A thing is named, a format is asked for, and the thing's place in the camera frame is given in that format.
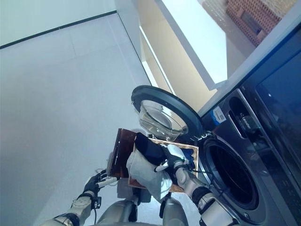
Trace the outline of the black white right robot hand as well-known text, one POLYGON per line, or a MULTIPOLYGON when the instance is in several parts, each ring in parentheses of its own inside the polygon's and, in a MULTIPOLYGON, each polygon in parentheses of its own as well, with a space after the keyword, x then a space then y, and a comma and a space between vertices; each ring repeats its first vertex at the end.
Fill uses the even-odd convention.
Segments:
POLYGON ((155 167, 154 172, 161 172, 171 168, 172 170, 176 167, 186 167, 189 165, 188 159, 185 157, 182 149, 179 147, 168 144, 160 144, 161 149, 163 150, 164 160, 155 167))

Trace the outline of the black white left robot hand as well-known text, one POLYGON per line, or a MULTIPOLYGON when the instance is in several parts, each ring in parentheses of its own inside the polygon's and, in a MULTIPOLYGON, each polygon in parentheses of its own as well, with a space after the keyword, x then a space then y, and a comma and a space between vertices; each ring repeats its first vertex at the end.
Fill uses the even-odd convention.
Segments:
POLYGON ((117 182, 120 178, 109 176, 105 169, 97 171, 96 175, 91 176, 84 186, 83 193, 92 192, 97 195, 101 188, 117 182))

